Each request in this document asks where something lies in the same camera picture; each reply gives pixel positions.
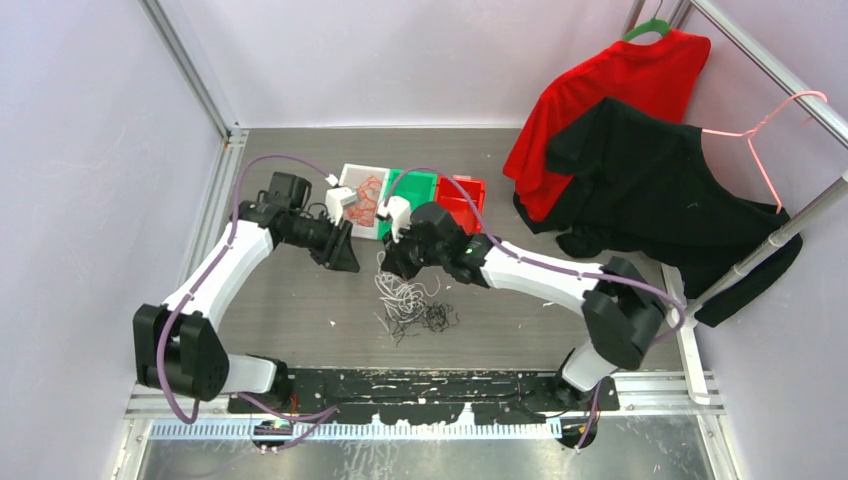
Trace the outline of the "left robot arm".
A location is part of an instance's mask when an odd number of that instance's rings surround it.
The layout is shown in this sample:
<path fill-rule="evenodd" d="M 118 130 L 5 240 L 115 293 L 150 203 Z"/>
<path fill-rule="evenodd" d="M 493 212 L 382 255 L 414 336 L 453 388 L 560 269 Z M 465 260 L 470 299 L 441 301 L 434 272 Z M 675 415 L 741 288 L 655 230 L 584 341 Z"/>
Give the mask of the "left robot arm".
<path fill-rule="evenodd" d="M 343 217 L 357 193 L 339 185 L 335 176 L 328 180 L 333 186 L 325 194 L 326 209 L 312 214 L 307 207 L 310 182 L 274 173 L 268 189 L 239 204 L 213 251 L 177 291 L 158 305 L 139 307 L 133 318 L 139 384 L 159 388 L 166 381 L 173 394 L 199 401 L 252 394 L 269 413 L 288 406 L 294 387 L 287 365 L 227 353 L 218 330 L 236 293 L 279 245 L 306 250 L 327 270 L 359 272 L 352 224 Z"/>

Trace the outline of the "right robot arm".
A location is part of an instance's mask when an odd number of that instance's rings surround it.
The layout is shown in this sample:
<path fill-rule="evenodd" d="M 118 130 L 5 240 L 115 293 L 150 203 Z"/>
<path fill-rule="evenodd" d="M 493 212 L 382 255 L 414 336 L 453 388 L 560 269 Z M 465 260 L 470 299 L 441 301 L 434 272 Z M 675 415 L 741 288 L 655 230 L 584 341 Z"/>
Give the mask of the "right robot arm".
<path fill-rule="evenodd" d="M 516 291 L 583 318 L 589 339 L 567 355 L 553 384 L 567 410 L 582 409 L 611 373 L 639 367 L 664 323 L 657 289 L 624 258 L 574 263 L 484 232 L 469 234 L 436 202 L 413 208 L 393 196 L 379 204 L 377 215 L 390 224 L 382 270 L 411 280 L 425 267 L 439 267 L 459 283 Z"/>

